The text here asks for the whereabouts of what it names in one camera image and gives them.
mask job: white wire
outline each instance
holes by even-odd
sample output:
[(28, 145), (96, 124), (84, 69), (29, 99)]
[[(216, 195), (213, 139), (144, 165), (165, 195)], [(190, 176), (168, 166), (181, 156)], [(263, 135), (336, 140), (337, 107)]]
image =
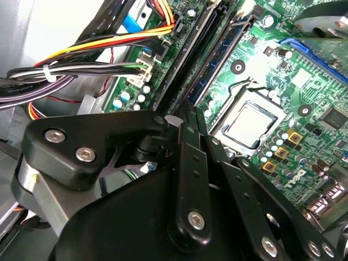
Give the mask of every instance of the white wire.
[[(114, 63), (114, 64), (100, 64), (100, 65), (70, 65), (63, 66), (59, 68), (49, 68), (50, 72), (59, 72), (59, 71), (68, 71), (68, 70), (78, 70), (78, 69), (100, 69), (100, 68), (108, 68), (115, 66), (128, 66), (128, 65), (138, 65), (139, 63)], [(27, 72), (19, 72), (11, 75), (9, 79), (15, 79), (27, 75), (37, 74), (37, 73), (45, 73), (44, 70), (35, 70), (35, 71), (27, 71)]]

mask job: capacitor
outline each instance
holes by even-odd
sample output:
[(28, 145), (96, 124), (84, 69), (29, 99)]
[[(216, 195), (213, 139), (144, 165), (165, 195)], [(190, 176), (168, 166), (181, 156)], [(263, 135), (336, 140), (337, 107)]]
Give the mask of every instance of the capacitor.
[(138, 95), (138, 102), (143, 103), (145, 101), (146, 97), (143, 94)]
[(187, 11), (187, 16), (190, 18), (190, 19), (194, 19), (196, 17), (196, 11), (194, 9), (190, 9)]
[(133, 105), (133, 110), (140, 110), (140, 109), (141, 109), (141, 107), (140, 107), (139, 104), (135, 103), (135, 104)]
[(124, 102), (128, 102), (131, 99), (132, 93), (129, 90), (125, 90), (121, 93), (120, 97)]
[(209, 118), (213, 114), (210, 109), (206, 109), (203, 113), (206, 118)]
[(120, 100), (120, 99), (114, 99), (114, 101), (113, 101), (113, 106), (114, 106), (114, 108), (115, 109), (121, 109), (122, 108), (122, 106), (123, 106), (123, 102)]
[(278, 189), (278, 190), (283, 190), (284, 189), (284, 186), (283, 184), (280, 182), (279, 179), (274, 179), (272, 181), (273, 185)]
[(145, 85), (143, 88), (142, 88), (142, 92), (145, 93), (145, 94), (149, 94), (151, 92), (151, 87), (148, 86), (148, 85)]
[(268, 160), (268, 158), (266, 157), (266, 155), (263, 154), (263, 153), (260, 153), (257, 157), (259, 158), (260, 162), (262, 162), (262, 163), (266, 163), (267, 160)]
[(277, 145), (277, 146), (282, 146), (284, 144), (284, 141), (278, 137), (278, 136), (275, 136), (273, 137), (272, 141)]
[(304, 155), (297, 155), (295, 160), (301, 165), (305, 166), (308, 163), (308, 159)]
[(280, 49), (278, 51), (278, 56), (286, 59), (290, 59), (293, 56), (293, 52), (291, 50)]
[(271, 152), (268, 148), (264, 148), (263, 150), (262, 150), (262, 153), (264, 154), (264, 155), (266, 155), (266, 157), (272, 157), (273, 156), (273, 152)]
[(330, 168), (329, 166), (321, 159), (318, 159), (316, 161), (316, 164), (319, 166), (319, 168), (321, 168), (322, 170), (324, 170), (325, 172), (328, 171)]
[(279, 137), (281, 137), (283, 140), (287, 140), (289, 137), (289, 134), (283, 130), (278, 131)]
[(311, 169), (320, 177), (325, 175), (325, 172), (323, 172), (323, 170), (321, 170), (317, 165), (312, 165)]
[(278, 150), (278, 146), (274, 142), (268, 143), (268, 148), (270, 148), (270, 150), (272, 150), (272, 151)]
[(288, 179), (292, 179), (293, 177), (295, 177), (295, 174), (289, 170), (289, 169), (285, 169), (283, 170), (283, 174), (286, 176), (286, 178)]
[(265, 28), (269, 28), (274, 24), (274, 18), (271, 15), (266, 15), (263, 19), (262, 19), (262, 24)]

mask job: yellow wire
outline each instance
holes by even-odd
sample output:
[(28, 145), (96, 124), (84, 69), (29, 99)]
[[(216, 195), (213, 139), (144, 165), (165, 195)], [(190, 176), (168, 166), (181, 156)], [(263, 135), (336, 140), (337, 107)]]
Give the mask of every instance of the yellow wire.
[(169, 17), (170, 17), (171, 23), (175, 23), (172, 9), (170, 9), (170, 6), (169, 6), (167, 0), (163, 0), (163, 3), (164, 3), (164, 5), (165, 5), (165, 7), (166, 7), (166, 9), (167, 9), (167, 11), (169, 13)]
[(35, 117), (34, 117), (33, 114), (32, 114), (32, 111), (31, 111), (31, 109), (30, 109), (30, 104), (29, 104), (29, 107), (28, 107), (28, 112), (29, 112), (30, 118), (32, 118), (32, 120), (35, 121), (36, 119), (35, 119)]
[(51, 54), (47, 59), (56, 57), (56, 56), (61, 55), (63, 53), (72, 52), (72, 51), (80, 50), (80, 49), (87, 48), (87, 47), (92, 47), (94, 45), (107, 44), (109, 42), (127, 40), (127, 39), (131, 39), (131, 38), (150, 37), (150, 36), (158, 36), (158, 35), (170, 34), (172, 32), (171, 29), (173, 27), (174, 27), (174, 25), (171, 25), (169, 27), (163, 27), (166, 30), (162, 31), (162, 32), (156, 32), (156, 31), (154, 32), (152, 30), (148, 30), (148, 31), (144, 31), (142, 33), (135, 33), (135, 34), (128, 34), (128, 35), (123, 35), (123, 36), (117, 36), (117, 37), (107, 38), (107, 39), (98, 40), (98, 41), (94, 41), (94, 42), (84, 43), (82, 45), (76, 45), (76, 46), (68, 47), (68, 48), (63, 49), (63, 50), (61, 50), (59, 52), (55, 52), (55, 53)]
[(168, 14), (167, 8), (165, 7), (165, 4), (163, 3), (162, 0), (157, 0), (157, 2), (159, 3), (159, 5), (161, 6), (161, 8), (162, 8), (162, 10), (163, 10), (163, 12), (164, 12), (164, 16), (165, 16), (165, 19), (166, 19), (166, 21), (167, 21), (167, 24), (170, 25), (170, 24), (171, 24), (171, 23), (170, 23), (170, 16), (169, 16), (169, 14)]

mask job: cpu socket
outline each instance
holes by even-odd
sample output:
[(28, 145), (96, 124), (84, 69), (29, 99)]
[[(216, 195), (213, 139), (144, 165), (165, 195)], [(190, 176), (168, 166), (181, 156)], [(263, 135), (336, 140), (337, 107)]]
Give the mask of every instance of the cpu socket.
[(254, 155), (286, 114), (273, 101), (243, 88), (222, 110), (210, 133), (231, 149)]

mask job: white connector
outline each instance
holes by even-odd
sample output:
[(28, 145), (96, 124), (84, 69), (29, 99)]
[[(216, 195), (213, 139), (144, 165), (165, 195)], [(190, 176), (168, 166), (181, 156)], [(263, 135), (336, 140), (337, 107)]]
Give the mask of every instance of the white connector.
[(146, 68), (141, 68), (141, 78), (136, 79), (136, 78), (127, 78), (127, 82), (133, 84), (134, 86), (138, 88), (142, 88), (145, 83), (149, 82), (151, 77), (152, 77), (152, 69), (153, 69), (153, 64), (154, 61), (151, 57), (148, 57), (144, 54), (142, 54), (137, 60), (135, 61), (136, 63), (141, 63), (143, 65), (146, 65)]

